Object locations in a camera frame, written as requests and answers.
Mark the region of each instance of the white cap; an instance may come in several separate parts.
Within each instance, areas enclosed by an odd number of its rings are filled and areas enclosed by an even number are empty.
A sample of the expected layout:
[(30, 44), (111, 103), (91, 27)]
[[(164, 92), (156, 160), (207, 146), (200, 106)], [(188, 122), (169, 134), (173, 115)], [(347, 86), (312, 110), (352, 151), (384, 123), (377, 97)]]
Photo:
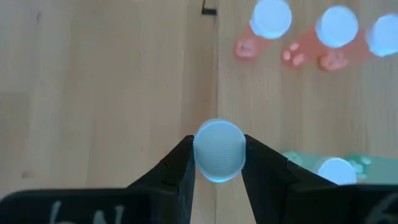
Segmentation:
[(355, 38), (358, 32), (358, 20), (349, 8), (332, 6), (318, 19), (315, 30), (323, 44), (338, 48)]
[(321, 161), (314, 169), (319, 176), (338, 185), (355, 184), (356, 170), (346, 160), (329, 157)]
[(398, 15), (380, 17), (366, 33), (369, 51), (379, 57), (398, 52)]
[(221, 183), (236, 177), (246, 161), (246, 138), (229, 121), (211, 119), (193, 140), (193, 156), (200, 172), (210, 181)]
[(284, 0), (261, 0), (254, 8), (250, 27), (266, 39), (282, 37), (292, 23), (292, 11)]

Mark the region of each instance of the plastic cap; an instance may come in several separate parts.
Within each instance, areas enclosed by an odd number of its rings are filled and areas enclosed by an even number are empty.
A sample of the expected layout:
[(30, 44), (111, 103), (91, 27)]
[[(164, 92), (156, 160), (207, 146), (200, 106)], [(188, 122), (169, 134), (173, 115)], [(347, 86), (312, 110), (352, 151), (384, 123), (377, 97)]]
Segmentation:
[(221, 183), (236, 177), (246, 161), (246, 138), (229, 121), (205, 122), (193, 140), (193, 156), (200, 172), (210, 181)]
[(325, 159), (316, 170), (316, 173), (338, 185), (355, 184), (355, 168), (346, 160), (332, 157)]
[(383, 57), (398, 52), (398, 15), (380, 17), (366, 35), (369, 51)]
[(350, 43), (358, 32), (355, 14), (345, 6), (333, 6), (318, 19), (315, 27), (319, 40), (328, 47)]
[(292, 11), (284, 0), (262, 0), (254, 8), (250, 27), (266, 39), (282, 37), (292, 23)]

